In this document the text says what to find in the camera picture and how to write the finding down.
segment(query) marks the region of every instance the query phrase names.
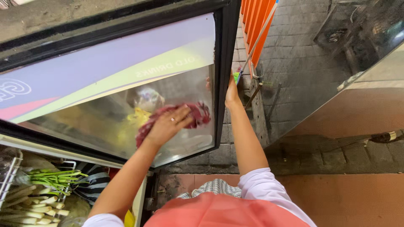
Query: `hand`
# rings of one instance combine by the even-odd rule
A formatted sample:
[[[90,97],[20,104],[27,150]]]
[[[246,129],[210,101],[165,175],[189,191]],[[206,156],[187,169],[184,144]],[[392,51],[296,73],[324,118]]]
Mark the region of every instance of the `hand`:
[[[160,148],[173,138],[177,132],[192,122],[192,117],[186,118],[190,111],[191,109],[184,105],[174,112],[164,113],[157,119],[145,141]]]
[[[234,82],[234,76],[233,76],[233,70],[232,70],[231,75],[230,75],[229,87],[227,88],[227,92],[226,92],[225,105],[227,108],[230,109],[230,107],[237,105],[237,104],[241,104],[241,100],[237,93],[237,85],[236,85],[236,82]]]

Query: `checkered cloth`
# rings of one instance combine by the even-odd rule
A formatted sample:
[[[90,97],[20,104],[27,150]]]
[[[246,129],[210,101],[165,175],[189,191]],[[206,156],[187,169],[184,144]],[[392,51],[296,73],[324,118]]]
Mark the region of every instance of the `checkered cloth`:
[[[200,188],[192,191],[191,194],[188,192],[182,193],[177,198],[190,199],[194,198],[204,192],[213,192],[215,194],[226,194],[233,197],[241,198],[241,189],[239,187],[232,187],[222,179],[215,179],[204,183]]]

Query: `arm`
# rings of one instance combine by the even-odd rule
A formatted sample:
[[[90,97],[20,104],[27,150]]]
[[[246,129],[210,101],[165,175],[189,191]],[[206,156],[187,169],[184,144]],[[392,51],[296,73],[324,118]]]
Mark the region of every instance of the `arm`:
[[[124,220],[154,156],[163,144],[191,123],[191,117],[184,119],[190,111],[189,107],[184,106],[159,117],[139,149],[102,191],[89,218],[97,214],[114,214]]]
[[[269,167],[264,150],[238,97],[237,86],[232,75],[230,76],[225,104],[231,115],[234,145],[236,147],[240,175],[245,175],[252,170]]]

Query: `tiled floor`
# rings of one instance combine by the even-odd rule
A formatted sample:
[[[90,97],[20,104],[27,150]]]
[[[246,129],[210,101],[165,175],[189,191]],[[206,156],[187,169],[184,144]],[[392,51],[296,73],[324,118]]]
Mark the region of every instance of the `tiled floor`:
[[[160,177],[161,206],[207,181],[237,186],[237,174],[172,174]],[[318,227],[404,227],[404,174],[279,176],[292,201]]]

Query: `refrigerator door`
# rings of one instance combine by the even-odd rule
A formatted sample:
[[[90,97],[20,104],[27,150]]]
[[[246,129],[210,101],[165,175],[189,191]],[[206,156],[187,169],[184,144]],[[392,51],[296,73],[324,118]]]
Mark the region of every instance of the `refrigerator door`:
[[[204,107],[203,124],[182,129],[151,167],[216,149],[240,5],[228,3],[205,1],[204,11],[198,8],[198,16],[186,18],[189,5],[174,11],[163,6],[156,14],[172,13],[172,23],[140,26],[142,17],[134,14],[98,25],[106,29],[88,28],[94,30],[84,38],[51,43],[45,38],[25,60],[10,55],[0,64],[2,134],[123,163],[136,152],[139,129],[157,110],[187,104]],[[49,50],[48,44],[57,48]]]

